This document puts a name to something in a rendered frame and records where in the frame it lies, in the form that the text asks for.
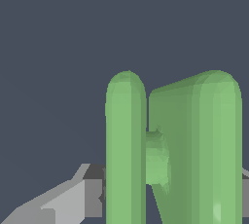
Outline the green rounded plastic object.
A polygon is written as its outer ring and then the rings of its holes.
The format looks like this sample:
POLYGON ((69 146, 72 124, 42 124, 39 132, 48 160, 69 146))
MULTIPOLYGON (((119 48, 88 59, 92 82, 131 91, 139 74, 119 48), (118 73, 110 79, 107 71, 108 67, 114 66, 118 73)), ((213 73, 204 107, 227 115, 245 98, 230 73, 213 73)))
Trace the green rounded plastic object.
POLYGON ((231 74, 205 71, 151 93, 131 71, 108 84, 106 224, 242 224, 242 97, 231 74))

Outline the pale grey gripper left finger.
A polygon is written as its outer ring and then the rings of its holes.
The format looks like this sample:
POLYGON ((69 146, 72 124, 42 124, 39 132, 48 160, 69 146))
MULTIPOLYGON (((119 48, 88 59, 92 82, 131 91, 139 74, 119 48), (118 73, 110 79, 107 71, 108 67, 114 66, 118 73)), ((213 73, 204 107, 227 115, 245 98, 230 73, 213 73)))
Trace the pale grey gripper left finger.
POLYGON ((106 199, 106 166, 81 164, 75 175, 17 207, 1 224, 81 224, 101 217, 106 199))

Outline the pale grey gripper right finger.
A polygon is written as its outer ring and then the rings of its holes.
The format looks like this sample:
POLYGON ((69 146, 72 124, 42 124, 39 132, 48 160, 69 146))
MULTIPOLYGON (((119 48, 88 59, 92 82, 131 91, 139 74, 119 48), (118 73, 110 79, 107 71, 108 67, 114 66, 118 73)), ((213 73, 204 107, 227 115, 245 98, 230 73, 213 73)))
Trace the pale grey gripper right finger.
POLYGON ((249 171, 242 168, 242 217, 249 217, 249 171))

